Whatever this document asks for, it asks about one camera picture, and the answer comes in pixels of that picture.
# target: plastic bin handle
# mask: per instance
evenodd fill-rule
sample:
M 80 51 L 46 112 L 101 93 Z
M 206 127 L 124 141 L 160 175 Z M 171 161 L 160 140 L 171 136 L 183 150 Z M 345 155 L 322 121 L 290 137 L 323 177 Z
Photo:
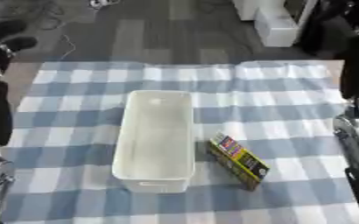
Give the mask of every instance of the plastic bin handle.
M 138 183 L 140 186 L 166 186 L 164 184 L 156 184 L 152 182 L 140 182 Z

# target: electrical cord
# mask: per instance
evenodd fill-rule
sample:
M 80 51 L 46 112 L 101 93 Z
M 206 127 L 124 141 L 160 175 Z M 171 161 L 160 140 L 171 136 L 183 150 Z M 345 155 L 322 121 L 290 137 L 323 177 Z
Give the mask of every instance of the electrical cord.
M 60 57 L 59 61 L 64 60 L 69 54 L 71 54 L 71 53 L 73 53 L 74 51 L 77 50 L 76 45 L 71 41 L 71 39 L 70 39 L 66 34 L 62 34 L 62 37 L 64 37 L 64 38 L 67 40 L 67 43 L 72 47 L 72 49 L 69 50 L 68 52 L 64 53 L 64 54 Z
M 196 3 L 196 8 L 201 13 L 205 14 L 212 14 L 222 6 L 233 6 L 233 3 L 231 2 L 231 0 L 199 0 Z M 244 41 L 238 39 L 238 37 L 232 31 L 228 30 L 224 24 L 224 21 L 224 19 L 219 19 L 219 21 L 217 21 L 219 29 L 224 32 L 236 45 L 240 46 L 247 54 L 249 54 L 251 58 L 254 58 L 254 52 L 251 46 L 247 43 L 244 43 Z

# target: blue checkered tablecloth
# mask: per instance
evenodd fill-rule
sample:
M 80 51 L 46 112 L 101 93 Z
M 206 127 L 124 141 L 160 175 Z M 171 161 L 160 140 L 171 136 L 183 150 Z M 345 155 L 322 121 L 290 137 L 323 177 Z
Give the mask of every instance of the blue checkered tablecloth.
M 111 174 L 127 96 L 192 93 L 196 172 L 185 193 L 131 193 Z M 333 138 L 343 99 L 317 61 L 238 66 L 45 63 L 4 155 L 17 166 L 7 223 L 359 223 Z M 207 153 L 216 131 L 271 166 L 255 192 Z

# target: yellow box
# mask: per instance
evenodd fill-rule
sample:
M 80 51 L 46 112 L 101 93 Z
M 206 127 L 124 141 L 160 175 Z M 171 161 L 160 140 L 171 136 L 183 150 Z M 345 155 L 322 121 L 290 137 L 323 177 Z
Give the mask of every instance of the yellow box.
M 231 171 L 249 191 L 254 191 L 270 167 L 230 136 L 219 132 L 209 140 L 209 152 Z

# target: white plastic bin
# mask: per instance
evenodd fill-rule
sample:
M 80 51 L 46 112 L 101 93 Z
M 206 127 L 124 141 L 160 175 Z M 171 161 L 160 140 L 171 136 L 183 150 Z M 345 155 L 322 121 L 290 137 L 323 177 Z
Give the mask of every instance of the white plastic bin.
M 299 33 L 299 27 L 283 6 L 260 7 L 256 15 L 255 27 L 265 46 L 292 46 Z
M 194 174 L 192 98 L 180 91 L 130 93 L 113 175 L 137 193 L 182 193 Z

